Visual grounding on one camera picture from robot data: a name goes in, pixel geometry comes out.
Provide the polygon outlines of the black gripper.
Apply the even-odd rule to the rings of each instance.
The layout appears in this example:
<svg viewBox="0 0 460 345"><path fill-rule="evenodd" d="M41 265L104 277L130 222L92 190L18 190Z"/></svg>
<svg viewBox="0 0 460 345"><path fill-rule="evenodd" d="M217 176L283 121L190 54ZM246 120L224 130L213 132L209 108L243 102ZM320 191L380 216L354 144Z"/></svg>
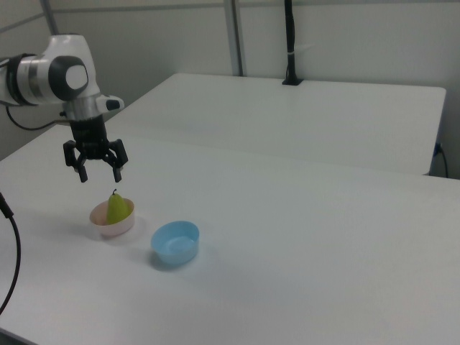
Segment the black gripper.
<svg viewBox="0 0 460 345"><path fill-rule="evenodd" d="M78 173L80 181L85 183L88 180L84 166L86 159L103 159L111 166L114 180L119 183L123 166L129 159L121 139L113 142L108 141L103 116L99 115L82 121L71 121L70 128L74 141L69 140L63 144L65 164ZM80 152L78 157L75 156L75 149Z"/></svg>

